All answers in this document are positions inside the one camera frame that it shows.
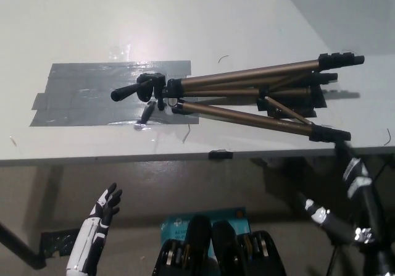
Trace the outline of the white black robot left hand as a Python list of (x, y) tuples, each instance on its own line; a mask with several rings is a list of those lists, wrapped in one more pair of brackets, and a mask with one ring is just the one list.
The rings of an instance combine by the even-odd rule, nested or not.
[(70, 275), (96, 275), (112, 219), (119, 213), (122, 190), (111, 184), (82, 223), (65, 270)]

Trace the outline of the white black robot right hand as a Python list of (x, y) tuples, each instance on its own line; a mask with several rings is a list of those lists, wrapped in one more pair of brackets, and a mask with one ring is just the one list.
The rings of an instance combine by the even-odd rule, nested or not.
[(297, 194), (310, 219), (322, 228), (330, 238), (347, 245), (366, 245), (383, 248), (391, 244), (382, 203), (365, 163), (357, 157), (347, 143), (335, 144), (336, 157), (344, 167), (341, 182), (346, 196), (356, 203), (353, 224), (341, 220), (333, 211), (319, 205), (302, 193)]

